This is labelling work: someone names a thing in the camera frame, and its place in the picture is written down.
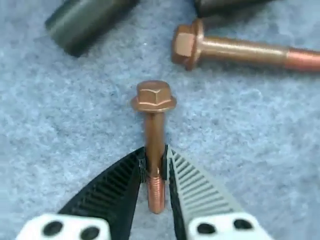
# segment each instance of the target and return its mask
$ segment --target hole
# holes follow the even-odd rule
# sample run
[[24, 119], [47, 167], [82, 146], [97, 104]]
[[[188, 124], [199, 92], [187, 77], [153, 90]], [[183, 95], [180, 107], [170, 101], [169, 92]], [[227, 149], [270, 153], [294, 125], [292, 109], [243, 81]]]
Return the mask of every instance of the hole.
[[198, 233], [200, 234], [214, 234], [216, 232], [216, 228], [208, 223], [201, 223], [197, 228]]
[[244, 220], [244, 219], [235, 220], [233, 222], [233, 225], [238, 230], [249, 230], [249, 229], [253, 229], [254, 228], [249, 221]]
[[99, 233], [100, 233], [99, 228], [95, 226], [91, 226], [83, 230], [80, 237], [82, 240], [93, 240], [96, 237], [98, 237]]
[[63, 224], [59, 221], [52, 221], [44, 226], [43, 234], [47, 237], [57, 235], [61, 232]]

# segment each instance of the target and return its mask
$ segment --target threaded end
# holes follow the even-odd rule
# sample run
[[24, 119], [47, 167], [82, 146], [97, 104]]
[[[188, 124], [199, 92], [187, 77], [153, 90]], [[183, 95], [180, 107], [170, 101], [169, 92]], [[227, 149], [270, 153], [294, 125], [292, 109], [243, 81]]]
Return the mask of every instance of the threaded end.
[[290, 49], [284, 66], [287, 69], [320, 72], [320, 52]]
[[148, 206], [154, 214], [160, 214], [165, 209], [165, 181], [161, 176], [148, 177]]

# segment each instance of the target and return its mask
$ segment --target copper bolt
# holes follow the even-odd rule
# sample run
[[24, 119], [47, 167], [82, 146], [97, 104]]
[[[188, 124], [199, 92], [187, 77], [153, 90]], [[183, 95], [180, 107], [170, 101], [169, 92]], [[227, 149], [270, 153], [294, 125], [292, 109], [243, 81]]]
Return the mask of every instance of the copper bolt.
[[151, 212], [160, 214], [165, 208], [165, 181], [162, 178], [162, 158], [165, 152], [164, 112], [173, 109], [177, 101], [168, 83], [158, 80], [143, 81], [136, 87], [137, 96], [132, 107], [145, 112], [148, 205]]
[[191, 71], [203, 57], [277, 65], [298, 71], [320, 71], [320, 51], [226, 37], [205, 37], [204, 24], [199, 18], [191, 25], [179, 25], [172, 40], [172, 61]]

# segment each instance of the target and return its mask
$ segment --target hex head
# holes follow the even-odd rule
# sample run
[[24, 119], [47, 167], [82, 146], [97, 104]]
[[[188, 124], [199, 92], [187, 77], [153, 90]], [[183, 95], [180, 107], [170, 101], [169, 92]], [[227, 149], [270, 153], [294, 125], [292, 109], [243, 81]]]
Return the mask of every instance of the hex head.
[[204, 40], [204, 26], [197, 18], [191, 25], [179, 25], [172, 40], [171, 60], [191, 71], [201, 56], [201, 43]]
[[132, 107], [142, 112], [164, 112], [176, 106], [168, 83], [159, 80], [143, 81], [136, 87], [137, 96], [132, 99]]
[[175, 64], [184, 65], [192, 56], [196, 35], [191, 26], [179, 25], [172, 40], [171, 60]]

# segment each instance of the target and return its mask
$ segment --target gray carpet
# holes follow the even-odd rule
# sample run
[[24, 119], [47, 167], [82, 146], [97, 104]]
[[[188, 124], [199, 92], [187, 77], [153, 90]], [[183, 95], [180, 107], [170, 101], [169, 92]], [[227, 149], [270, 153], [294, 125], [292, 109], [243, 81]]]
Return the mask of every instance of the gray carpet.
[[[220, 178], [277, 240], [320, 239], [320, 79], [282, 69], [170, 61], [189, 0], [141, 4], [79, 59], [47, 36], [62, 0], [0, 1], [0, 239], [59, 210], [93, 177], [144, 144], [129, 101], [137, 83], [167, 81], [177, 107], [166, 141]], [[214, 30], [221, 36], [320, 50], [318, 0], [279, 0]], [[174, 240], [139, 195], [131, 240]]]

